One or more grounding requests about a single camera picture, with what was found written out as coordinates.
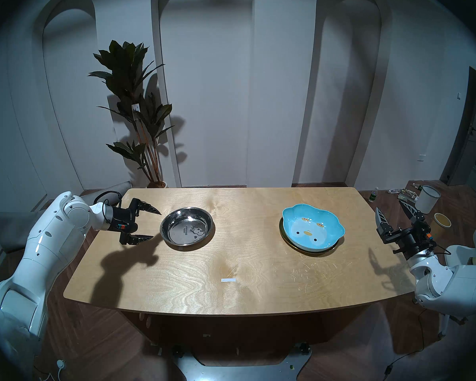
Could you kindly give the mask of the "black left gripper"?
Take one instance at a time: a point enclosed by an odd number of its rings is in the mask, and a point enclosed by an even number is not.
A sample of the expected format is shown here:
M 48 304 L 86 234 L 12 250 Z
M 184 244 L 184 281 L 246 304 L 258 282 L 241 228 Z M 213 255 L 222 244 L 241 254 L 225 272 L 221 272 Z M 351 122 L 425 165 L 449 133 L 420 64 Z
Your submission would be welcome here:
M 140 199 L 132 199 L 127 208 L 102 203 L 102 214 L 105 221 L 104 230 L 119 232 L 119 242 L 122 245 L 138 245 L 152 239 L 154 236 L 133 234 L 138 228 L 135 218 L 139 216 L 140 211 L 162 215 L 156 208 Z

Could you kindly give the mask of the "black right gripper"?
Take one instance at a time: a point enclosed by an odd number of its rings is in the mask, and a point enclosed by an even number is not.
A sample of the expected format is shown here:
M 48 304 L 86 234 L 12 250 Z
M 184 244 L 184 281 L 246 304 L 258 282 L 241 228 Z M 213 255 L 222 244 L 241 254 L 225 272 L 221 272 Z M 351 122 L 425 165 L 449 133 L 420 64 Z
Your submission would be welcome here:
M 404 230 L 398 229 L 394 231 L 384 214 L 377 207 L 375 221 L 377 232 L 382 236 L 383 243 L 397 244 L 398 249 L 394 250 L 393 253 L 403 253 L 406 260 L 425 250 L 433 251 L 436 247 L 436 242 L 430 233 L 430 226 L 425 222 L 425 216 L 404 200 L 399 200 L 399 204 L 404 214 L 412 223 L 412 226 Z

